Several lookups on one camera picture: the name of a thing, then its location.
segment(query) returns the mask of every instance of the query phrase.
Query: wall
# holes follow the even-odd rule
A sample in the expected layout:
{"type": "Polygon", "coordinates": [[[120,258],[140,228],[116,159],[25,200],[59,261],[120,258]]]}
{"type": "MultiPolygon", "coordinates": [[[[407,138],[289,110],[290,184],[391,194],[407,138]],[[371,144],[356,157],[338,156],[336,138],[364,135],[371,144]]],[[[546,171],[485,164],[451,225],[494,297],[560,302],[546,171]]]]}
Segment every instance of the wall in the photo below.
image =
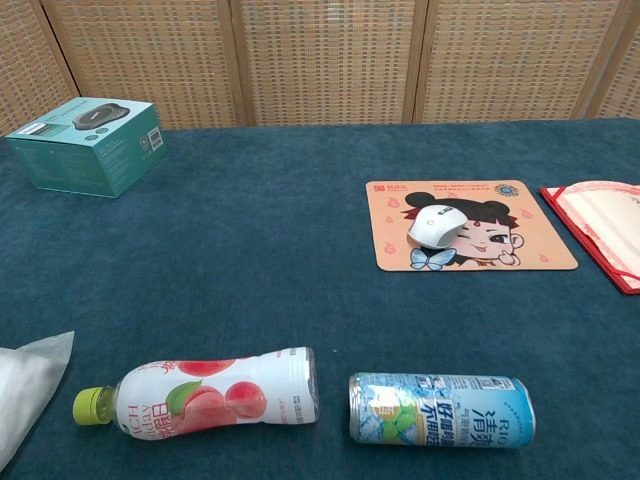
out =
{"type": "Polygon", "coordinates": [[[76,85],[165,128],[640,117],[639,4],[11,0],[0,127],[76,85]]]}

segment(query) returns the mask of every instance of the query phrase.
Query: cartoon mouse pad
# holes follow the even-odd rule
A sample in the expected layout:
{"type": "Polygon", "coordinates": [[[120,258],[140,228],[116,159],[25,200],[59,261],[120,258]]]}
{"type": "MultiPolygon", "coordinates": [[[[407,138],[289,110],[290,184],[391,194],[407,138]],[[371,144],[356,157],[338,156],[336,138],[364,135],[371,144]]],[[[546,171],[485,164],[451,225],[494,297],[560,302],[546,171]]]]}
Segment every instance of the cartoon mouse pad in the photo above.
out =
{"type": "Polygon", "coordinates": [[[378,266],[386,271],[572,270],[578,262],[527,187],[516,180],[374,181],[367,198],[378,266]],[[407,232],[428,205],[467,217],[449,248],[433,250],[407,232]]]}

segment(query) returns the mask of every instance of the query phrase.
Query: white paper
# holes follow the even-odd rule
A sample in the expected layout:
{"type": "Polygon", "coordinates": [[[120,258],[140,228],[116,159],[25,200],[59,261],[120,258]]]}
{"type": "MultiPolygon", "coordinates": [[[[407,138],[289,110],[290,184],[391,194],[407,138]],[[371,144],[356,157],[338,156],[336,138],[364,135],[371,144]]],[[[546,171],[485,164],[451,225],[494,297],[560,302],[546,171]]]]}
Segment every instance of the white paper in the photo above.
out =
{"type": "MultiPolygon", "coordinates": [[[[640,276],[640,187],[582,182],[568,187],[558,204],[617,270],[640,276]]],[[[623,276],[632,288],[640,281],[623,276]]]]}

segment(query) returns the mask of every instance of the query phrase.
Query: ice cube illustration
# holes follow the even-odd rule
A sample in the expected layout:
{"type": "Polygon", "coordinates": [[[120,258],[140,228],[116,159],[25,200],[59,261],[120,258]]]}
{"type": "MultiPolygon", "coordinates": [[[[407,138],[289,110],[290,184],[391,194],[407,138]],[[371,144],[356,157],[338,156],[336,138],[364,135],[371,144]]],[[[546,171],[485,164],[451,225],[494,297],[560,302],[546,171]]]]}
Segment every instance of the ice cube illustration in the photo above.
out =
{"type": "Polygon", "coordinates": [[[360,437],[367,441],[376,441],[382,437],[382,419],[376,415],[367,415],[360,422],[360,437]]]}
{"type": "Polygon", "coordinates": [[[402,433],[400,433],[400,439],[402,440],[402,443],[416,445],[418,443],[418,427],[411,425],[409,428],[406,428],[402,433]]]}

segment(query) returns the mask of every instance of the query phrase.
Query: bottle label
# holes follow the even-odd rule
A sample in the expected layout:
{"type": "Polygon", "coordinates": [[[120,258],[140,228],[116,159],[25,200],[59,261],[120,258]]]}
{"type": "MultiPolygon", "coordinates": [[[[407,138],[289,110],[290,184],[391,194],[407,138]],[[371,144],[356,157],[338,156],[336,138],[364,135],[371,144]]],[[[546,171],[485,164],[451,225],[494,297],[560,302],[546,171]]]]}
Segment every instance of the bottle label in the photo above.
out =
{"type": "Polygon", "coordinates": [[[142,365],[120,383],[120,428],[159,440],[241,423],[316,420],[315,378],[307,348],[217,361],[159,361],[142,365]]]}

